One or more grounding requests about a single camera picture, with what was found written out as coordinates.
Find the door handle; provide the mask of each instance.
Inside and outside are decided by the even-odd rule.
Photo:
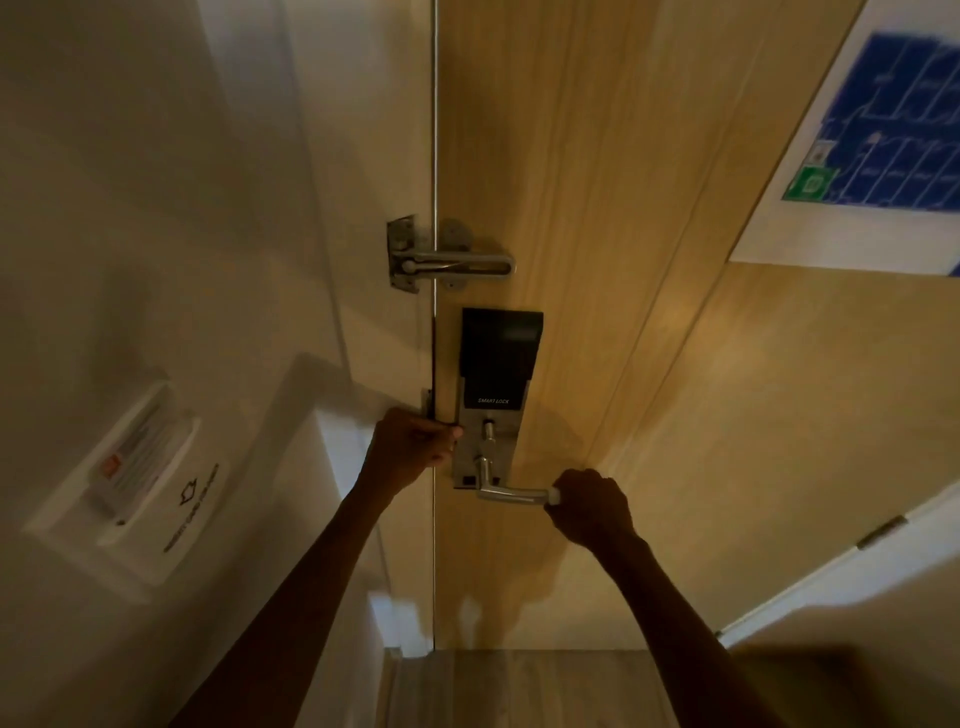
[[[484,500],[499,500],[503,503],[517,503],[520,505],[558,505],[560,491],[550,487],[535,488],[505,488],[494,483],[493,454],[496,451],[496,434],[494,422],[486,420],[483,423],[481,454],[473,462],[477,468],[477,496]]]
[[[419,279],[442,280],[459,288],[472,279],[499,280],[514,274],[516,261],[506,253],[475,253],[473,235],[467,226],[443,221],[437,232],[438,250],[418,248],[415,216],[387,223],[387,258],[390,284],[407,293],[417,293]]]

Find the floor plan sign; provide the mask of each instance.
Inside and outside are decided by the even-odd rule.
[[[730,260],[960,277],[960,0],[867,0]]]
[[[960,45],[873,34],[783,199],[960,211]]]

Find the black lock panel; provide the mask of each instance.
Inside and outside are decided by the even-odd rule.
[[[464,308],[460,344],[463,405],[521,409],[542,333],[543,314],[538,311]]]

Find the person's right hand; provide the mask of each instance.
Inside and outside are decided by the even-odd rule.
[[[553,487],[560,491],[560,503],[544,505],[543,510],[574,544],[595,552],[636,535],[627,497],[613,478],[594,470],[567,470]]]

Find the metal plate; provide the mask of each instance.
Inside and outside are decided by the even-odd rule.
[[[523,391],[523,403],[527,401],[529,382]],[[476,487],[476,458],[480,455],[483,439],[483,423],[493,420],[496,432],[496,449],[493,459],[495,483],[506,487],[522,488],[523,483],[510,482],[510,468],[514,461],[516,438],[523,420],[522,407],[515,409],[474,409],[464,405],[464,379],[457,383],[457,424],[464,434],[453,451],[453,487],[473,489]]]

